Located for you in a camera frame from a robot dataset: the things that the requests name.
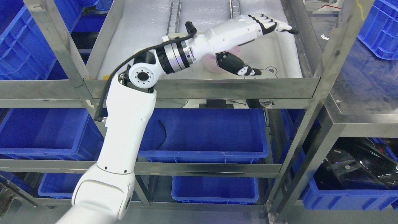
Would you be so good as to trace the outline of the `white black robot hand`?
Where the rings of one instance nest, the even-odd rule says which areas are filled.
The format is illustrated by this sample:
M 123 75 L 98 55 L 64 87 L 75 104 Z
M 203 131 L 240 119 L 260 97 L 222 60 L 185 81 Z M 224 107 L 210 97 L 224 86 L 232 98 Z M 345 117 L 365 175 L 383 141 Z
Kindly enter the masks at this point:
M 260 16 L 240 15 L 218 24 L 194 38 L 193 56 L 201 60 L 206 55 L 216 57 L 219 68 L 238 76 L 259 76 L 262 72 L 228 52 L 236 46 L 254 41 L 272 32 L 298 34 L 291 25 L 261 14 Z

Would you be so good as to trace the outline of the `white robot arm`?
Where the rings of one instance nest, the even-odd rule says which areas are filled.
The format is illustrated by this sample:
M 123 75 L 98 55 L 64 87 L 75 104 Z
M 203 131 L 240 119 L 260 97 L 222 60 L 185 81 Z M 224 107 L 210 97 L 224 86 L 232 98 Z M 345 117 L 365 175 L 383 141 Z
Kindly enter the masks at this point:
M 94 116 L 102 121 L 105 104 L 107 132 L 100 155 L 78 181 L 72 206 L 58 224 L 114 224 L 124 218 L 135 189 L 138 150 L 155 108 L 155 84 L 210 53 L 211 38 L 189 31 L 185 37 L 139 50 L 115 68 Z

